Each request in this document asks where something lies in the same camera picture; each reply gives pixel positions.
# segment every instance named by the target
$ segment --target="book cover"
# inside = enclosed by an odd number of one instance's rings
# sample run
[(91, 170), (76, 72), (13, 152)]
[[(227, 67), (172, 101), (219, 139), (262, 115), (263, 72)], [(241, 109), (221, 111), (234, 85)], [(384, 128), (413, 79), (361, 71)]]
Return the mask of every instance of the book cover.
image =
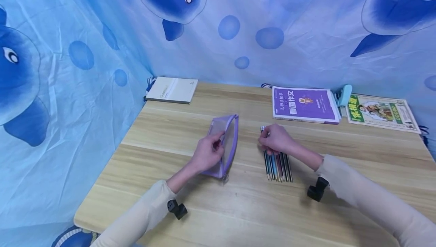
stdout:
[(406, 100), (352, 94), (348, 122), (421, 134)]
[(341, 116), (330, 89), (272, 88), (273, 118), (339, 124)]
[(149, 101), (190, 104), (198, 80), (158, 77), (146, 95)]

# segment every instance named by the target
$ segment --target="desk surface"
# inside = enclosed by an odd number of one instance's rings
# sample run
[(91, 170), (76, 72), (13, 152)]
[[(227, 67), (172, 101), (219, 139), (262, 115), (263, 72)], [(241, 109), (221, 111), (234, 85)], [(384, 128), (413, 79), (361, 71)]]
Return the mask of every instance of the desk surface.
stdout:
[(239, 114), (229, 182), (194, 178), (181, 191), (189, 214), (169, 214), (140, 244), (153, 246), (396, 246), (393, 238), (326, 192), (306, 196), (316, 176), (291, 159), (294, 183), (268, 181), (259, 127), (279, 123), (305, 146), (339, 157), (436, 221), (436, 165), (419, 135), (357, 126), (272, 119), (271, 90), (199, 83), (190, 105), (149, 101), (75, 214), (77, 226), (103, 232), (159, 179), (192, 156), (213, 117)]

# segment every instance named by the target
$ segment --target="cream sleeve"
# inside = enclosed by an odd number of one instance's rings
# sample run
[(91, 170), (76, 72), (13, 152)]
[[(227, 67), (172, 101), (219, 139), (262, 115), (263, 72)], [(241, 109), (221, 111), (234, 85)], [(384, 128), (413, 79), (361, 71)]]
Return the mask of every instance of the cream sleeve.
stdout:
[(91, 247), (131, 247), (167, 215), (176, 195), (164, 180), (157, 181), (126, 213), (112, 223)]
[(326, 155), (316, 171), (338, 198), (391, 233), (401, 247), (435, 247), (436, 225), (346, 163)]

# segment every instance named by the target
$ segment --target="blue curtain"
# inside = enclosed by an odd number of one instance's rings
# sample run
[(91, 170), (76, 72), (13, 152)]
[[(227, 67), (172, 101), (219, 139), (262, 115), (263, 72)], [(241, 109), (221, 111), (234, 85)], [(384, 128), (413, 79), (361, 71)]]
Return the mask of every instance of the blue curtain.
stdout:
[(436, 0), (0, 0), (0, 244), (72, 217), (152, 76), (406, 98), (436, 155)]

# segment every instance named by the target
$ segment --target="transparent mesh pencil case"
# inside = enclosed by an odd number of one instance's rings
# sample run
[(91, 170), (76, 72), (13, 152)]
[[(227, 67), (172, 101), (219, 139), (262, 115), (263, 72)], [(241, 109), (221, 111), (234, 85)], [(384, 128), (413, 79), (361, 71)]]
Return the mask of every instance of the transparent mesh pencil case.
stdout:
[(224, 183), (228, 181), (229, 169), (238, 144), (238, 123), (239, 116), (237, 114), (212, 119), (207, 135), (214, 135), (224, 130), (225, 133), (220, 138), (221, 144), (224, 146), (224, 155), (215, 166), (203, 172), (204, 175), (222, 179)]

